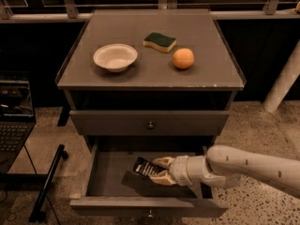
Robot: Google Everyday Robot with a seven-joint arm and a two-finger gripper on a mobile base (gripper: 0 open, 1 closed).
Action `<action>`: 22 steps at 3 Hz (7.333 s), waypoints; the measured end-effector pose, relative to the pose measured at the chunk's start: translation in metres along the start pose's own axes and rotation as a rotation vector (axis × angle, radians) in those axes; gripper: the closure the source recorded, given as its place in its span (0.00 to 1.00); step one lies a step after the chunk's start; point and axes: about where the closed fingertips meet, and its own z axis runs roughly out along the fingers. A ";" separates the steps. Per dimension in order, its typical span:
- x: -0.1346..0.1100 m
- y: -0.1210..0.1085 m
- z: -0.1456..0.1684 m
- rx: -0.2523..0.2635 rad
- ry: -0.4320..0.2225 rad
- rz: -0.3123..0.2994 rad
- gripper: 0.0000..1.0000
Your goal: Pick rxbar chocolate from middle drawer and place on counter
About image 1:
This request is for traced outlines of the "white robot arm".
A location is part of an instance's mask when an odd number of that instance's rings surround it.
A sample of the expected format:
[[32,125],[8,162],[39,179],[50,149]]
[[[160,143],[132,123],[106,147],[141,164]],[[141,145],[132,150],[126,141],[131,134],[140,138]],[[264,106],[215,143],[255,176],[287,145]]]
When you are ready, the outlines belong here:
[[300,198],[300,161],[250,153],[227,145],[214,145],[204,156],[160,157],[153,161],[163,168],[150,179],[163,186],[188,187],[195,195],[200,183],[213,188],[234,188],[240,175]]

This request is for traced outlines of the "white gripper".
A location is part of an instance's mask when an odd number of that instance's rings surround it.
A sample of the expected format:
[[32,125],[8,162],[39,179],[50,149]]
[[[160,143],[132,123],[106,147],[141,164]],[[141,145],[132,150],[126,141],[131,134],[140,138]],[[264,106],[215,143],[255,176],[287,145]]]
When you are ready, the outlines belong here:
[[159,157],[153,163],[169,171],[159,172],[150,176],[150,180],[162,186],[190,186],[192,182],[188,177],[188,156]]

